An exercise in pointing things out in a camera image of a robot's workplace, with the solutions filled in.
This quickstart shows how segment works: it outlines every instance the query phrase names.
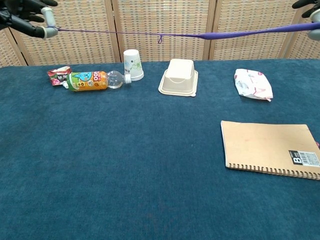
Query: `brown notebook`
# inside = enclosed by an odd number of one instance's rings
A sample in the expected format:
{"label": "brown notebook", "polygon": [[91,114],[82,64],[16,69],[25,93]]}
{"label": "brown notebook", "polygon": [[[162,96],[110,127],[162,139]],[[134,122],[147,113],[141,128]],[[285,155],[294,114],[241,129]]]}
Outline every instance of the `brown notebook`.
{"label": "brown notebook", "polygon": [[305,124],[222,121],[225,166],[320,180],[320,149]]}

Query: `black label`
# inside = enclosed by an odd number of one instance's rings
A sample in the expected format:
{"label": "black label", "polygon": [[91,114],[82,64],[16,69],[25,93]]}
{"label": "black label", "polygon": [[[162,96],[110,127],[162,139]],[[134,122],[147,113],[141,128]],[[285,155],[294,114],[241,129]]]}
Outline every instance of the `black label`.
{"label": "black label", "polygon": [[289,150],[289,153],[290,153],[290,157],[292,159],[293,164],[303,165],[298,151]]}

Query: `beige container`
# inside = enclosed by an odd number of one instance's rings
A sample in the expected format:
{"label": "beige container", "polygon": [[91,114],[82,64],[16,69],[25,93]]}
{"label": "beige container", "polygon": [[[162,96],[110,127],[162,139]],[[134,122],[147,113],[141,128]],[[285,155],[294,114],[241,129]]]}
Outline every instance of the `beige container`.
{"label": "beige container", "polygon": [[172,59],[164,72],[159,92],[166,95],[195,97],[198,84],[198,72],[194,62],[188,59]]}
{"label": "beige container", "polygon": [[131,75],[131,81],[138,81],[144,77],[139,51],[129,49],[123,52],[124,72]]}

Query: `wicker screen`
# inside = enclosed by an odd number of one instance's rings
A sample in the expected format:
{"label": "wicker screen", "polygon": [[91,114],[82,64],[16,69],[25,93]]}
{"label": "wicker screen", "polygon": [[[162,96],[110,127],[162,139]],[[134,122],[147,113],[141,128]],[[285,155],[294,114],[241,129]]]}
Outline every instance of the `wicker screen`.
{"label": "wicker screen", "polygon": [[[112,0],[112,3],[117,31],[206,32],[210,0]],[[202,39],[164,36],[161,44],[157,36],[149,35],[119,34],[118,39],[121,55],[124,50],[137,49],[143,62],[203,59],[205,41]]]}
{"label": "wicker screen", "polygon": [[[114,31],[111,0],[65,0],[58,4],[52,8],[58,27]],[[57,36],[43,40],[15,31],[14,36],[29,65],[120,61],[115,34],[59,32]]]}
{"label": "wicker screen", "polygon": [[9,29],[0,31],[0,49],[0,67],[26,65]]}
{"label": "wicker screen", "polygon": [[292,46],[288,49],[286,57],[290,59],[320,59],[320,41],[308,38],[306,31],[297,32],[292,38]]}
{"label": "wicker screen", "polygon": [[[251,31],[290,25],[296,10],[288,0],[217,0],[213,30]],[[213,40],[209,59],[271,59],[283,55],[287,33],[266,33]]]}

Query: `purple rope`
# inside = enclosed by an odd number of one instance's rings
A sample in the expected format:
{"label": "purple rope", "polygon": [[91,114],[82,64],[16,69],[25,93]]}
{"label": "purple rope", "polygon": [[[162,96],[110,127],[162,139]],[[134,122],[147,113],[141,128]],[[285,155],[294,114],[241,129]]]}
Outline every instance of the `purple rope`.
{"label": "purple rope", "polygon": [[176,34],[176,33],[152,33],[152,32],[121,32],[121,31],[97,31],[97,30],[75,30],[75,29],[63,29],[57,27],[61,32],[79,32],[79,33],[105,33],[105,34],[132,34],[132,35],[150,35],[160,36],[158,44],[163,42],[163,36],[172,37],[190,37],[200,38],[205,40],[216,40],[216,39],[230,39],[244,37],[254,34],[266,34],[266,33],[290,33],[300,31],[312,31],[320,29],[320,22],[300,23],[287,26],[279,26],[274,28],[267,28],[256,31],[239,31],[239,32],[206,32],[202,34]]}

